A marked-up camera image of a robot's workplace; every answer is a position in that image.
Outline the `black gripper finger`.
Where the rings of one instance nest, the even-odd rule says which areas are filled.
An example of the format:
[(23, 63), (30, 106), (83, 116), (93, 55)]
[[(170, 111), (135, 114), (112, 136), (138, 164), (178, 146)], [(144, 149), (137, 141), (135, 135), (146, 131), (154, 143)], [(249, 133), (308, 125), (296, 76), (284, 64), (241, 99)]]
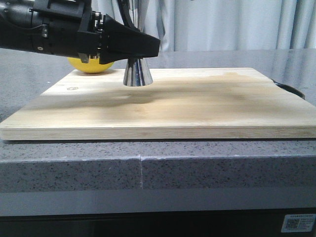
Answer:
[(159, 39), (129, 28), (108, 14), (103, 16), (100, 64), (129, 58), (157, 57), (159, 47)]

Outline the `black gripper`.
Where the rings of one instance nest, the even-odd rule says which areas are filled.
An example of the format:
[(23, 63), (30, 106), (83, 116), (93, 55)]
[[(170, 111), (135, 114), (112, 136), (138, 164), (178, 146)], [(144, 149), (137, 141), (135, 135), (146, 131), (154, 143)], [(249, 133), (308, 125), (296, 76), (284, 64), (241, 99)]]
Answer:
[(2, 0), (0, 46), (88, 63), (100, 56), (101, 18), (89, 0)]

